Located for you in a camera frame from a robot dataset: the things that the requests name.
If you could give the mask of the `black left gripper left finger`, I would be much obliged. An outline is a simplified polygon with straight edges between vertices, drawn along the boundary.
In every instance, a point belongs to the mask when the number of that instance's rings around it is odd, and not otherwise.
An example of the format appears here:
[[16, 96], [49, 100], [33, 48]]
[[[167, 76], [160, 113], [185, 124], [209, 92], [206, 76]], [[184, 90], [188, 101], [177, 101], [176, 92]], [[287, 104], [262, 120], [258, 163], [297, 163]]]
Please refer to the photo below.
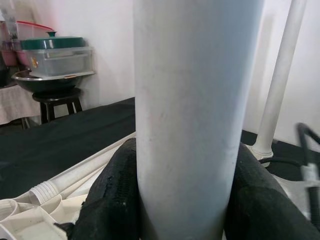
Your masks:
[[75, 223], [55, 223], [69, 240], [138, 240], [136, 139], [126, 140], [89, 189]]

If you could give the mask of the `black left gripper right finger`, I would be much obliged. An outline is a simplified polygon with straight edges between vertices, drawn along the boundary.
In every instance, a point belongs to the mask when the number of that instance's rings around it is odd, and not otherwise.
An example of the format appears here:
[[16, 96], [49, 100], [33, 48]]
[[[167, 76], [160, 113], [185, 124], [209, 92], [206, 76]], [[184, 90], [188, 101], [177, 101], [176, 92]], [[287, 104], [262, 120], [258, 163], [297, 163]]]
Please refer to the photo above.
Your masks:
[[318, 240], [320, 232], [246, 145], [239, 145], [224, 223], [228, 240]]

